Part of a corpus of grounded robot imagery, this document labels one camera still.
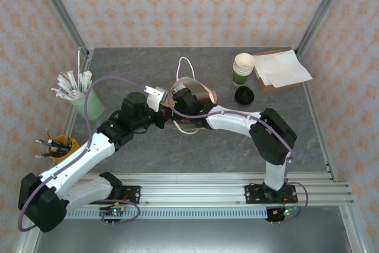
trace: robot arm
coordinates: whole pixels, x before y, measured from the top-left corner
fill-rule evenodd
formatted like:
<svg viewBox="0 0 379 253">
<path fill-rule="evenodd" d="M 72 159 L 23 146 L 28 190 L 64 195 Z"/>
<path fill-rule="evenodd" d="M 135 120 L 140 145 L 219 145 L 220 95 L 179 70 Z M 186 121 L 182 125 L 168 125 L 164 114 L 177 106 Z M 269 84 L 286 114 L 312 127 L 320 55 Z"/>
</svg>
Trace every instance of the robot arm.
<svg viewBox="0 0 379 253">
<path fill-rule="evenodd" d="M 71 210 L 94 201 L 117 199 L 120 196 L 122 183 L 108 172 L 88 183 L 75 187 L 73 185 L 97 163 L 131 141 L 136 130 L 146 129 L 151 124 L 163 129 L 169 119 L 183 119 L 172 114 L 169 107 L 161 104 L 166 95 L 162 89 L 146 87 L 145 91 L 150 94 L 148 98 L 138 92 L 129 93 L 123 101 L 117 118 L 111 117 L 100 125 L 97 132 L 93 134 L 91 145 L 88 146 L 85 143 L 68 159 L 43 172 L 39 177 L 32 173 L 24 177 L 21 182 L 19 209 L 24 206 L 26 199 L 39 184 L 48 177 L 53 177 L 32 199 L 25 211 L 43 232 L 55 228 Z M 245 113 L 246 117 L 229 114 L 227 111 L 231 110 L 219 105 L 201 104 L 191 91 L 183 86 L 174 90 L 174 100 L 175 109 L 186 115 L 221 112 L 221 114 L 191 120 L 198 127 L 210 130 L 230 130 L 251 137 L 259 153 L 266 160 L 264 194 L 269 202 L 282 203 L 284 194 L 281 191 L 285 184 L 285 162 L 289 156 L 288 150 L 263 125 L 249 117 L 251 115 L 267 122 L 293 147 L 296 135 L 274 110 L 267 108 L 262 113 Z M 72 162 L 86 148 L 88 148 L 87 152 L 79 161 L 54 177 L 58 169 Z"/>
</svg>

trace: white paper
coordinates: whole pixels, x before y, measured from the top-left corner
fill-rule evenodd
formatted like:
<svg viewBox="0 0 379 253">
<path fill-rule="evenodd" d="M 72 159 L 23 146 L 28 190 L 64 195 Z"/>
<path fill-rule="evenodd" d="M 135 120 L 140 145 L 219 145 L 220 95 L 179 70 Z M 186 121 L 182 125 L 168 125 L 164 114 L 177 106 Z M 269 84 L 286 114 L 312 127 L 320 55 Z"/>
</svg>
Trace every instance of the white paper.
<svg viewBox="0 0 379 253">
<path fill-rule="evenodd" d="M 255 72 L 265 85 L 279 88 L 312 79 L 293 50 L 253 57 Z"/>
</svg>

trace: black lid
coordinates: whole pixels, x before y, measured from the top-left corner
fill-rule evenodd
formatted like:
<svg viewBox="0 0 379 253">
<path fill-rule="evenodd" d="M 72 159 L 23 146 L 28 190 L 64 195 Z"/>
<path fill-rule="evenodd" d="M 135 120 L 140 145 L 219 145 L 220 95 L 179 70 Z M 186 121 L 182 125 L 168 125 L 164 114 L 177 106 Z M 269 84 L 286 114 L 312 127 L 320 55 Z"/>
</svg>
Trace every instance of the black lid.
<svg viewBox="0 0 379 253">
<path fill-rule="evenodd" d="M 249 105 L 254 100 L 254 93 L 249 87 L 241 86 L 236 91 L 235 99 L 239 104 Z"/>
</svg>

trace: gray floor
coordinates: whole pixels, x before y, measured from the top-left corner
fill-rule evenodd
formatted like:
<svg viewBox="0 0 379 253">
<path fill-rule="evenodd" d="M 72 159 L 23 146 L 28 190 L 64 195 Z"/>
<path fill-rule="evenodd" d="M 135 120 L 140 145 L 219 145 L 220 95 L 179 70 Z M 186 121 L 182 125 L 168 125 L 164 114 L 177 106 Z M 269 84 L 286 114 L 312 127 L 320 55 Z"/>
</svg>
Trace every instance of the gray floor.
<svg viewBox="0 0 379 253">
<path fill-rule="evenodd" d="M 338 207 L 306 211 L 281 226 L 263 219 L 136 220 L 115 227 L 100 220 L 64 220 L 40 234 L 35 253 L 351 252 Z"/>
<path fill-rule="evenodd" d="M 93 78 L 117 75 L 143 85 L 169 89 L 175 82 L 176 67 L 181 56 L 194 66 L 196 79 L 217 92 L 219 104 L 243 111 L 275 109 L 297 134 L 296 158 L 290 171 L 325 171 L 325 162 L 317 139 L 303 87 L 263 93 L 253 76 L 247 86 L 255 100 L 250 106 L 234 101 L 236 86 L 232 83 L 232 63 L 238 53 L 254 53 L 263 48 L 122 48 L 95 49 L 90 70 Z M 190 76 L 182 64 L 181 76 Z M 92 121 L 94 128 L 121 107 L 123 99 L 135 87 L 121 81 L 108 81 L 95 91 L 104 103 L 103 115 Z M 87 140 L 85 121 L 77 116 L 72 136 L 79 143 Z M 149 131 L 125 145 L 111 158 L 105 159 L 91 172 L 164 173 L 164 172 L 264 172 L 265 162 L 253 142 L 236 133 L 201 130 L 185 135 L 169 127 L 151 127 Z"/>
</svg>

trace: wallpaper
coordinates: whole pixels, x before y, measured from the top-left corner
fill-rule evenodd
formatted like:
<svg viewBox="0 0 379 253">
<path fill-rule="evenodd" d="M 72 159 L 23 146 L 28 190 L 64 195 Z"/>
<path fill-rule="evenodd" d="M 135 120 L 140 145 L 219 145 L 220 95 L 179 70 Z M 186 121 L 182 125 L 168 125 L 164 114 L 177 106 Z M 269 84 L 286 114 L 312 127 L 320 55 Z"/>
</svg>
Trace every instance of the wallpaper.
<svg viewBox="0 0 379 253">
<path fill-rule="evenodd" d="M 303 63 L 338 178 L 379 248 L 379 0 L 335 0 Z"/>
<path fill-rule="evenodd" d="M 321 0 L 62 0 L 94 47 L 297 47 Z"/>
<path fill-rule="evenodd" d="M 18 193 L 29 172 L 49 168 L 37 159 L 45 128 L 59 135 L 67 103 L 50 88 L 76 63 L 76 47 L 49 0 L 0 0 L 0 252 L 14 252 Z"/>
</svg>

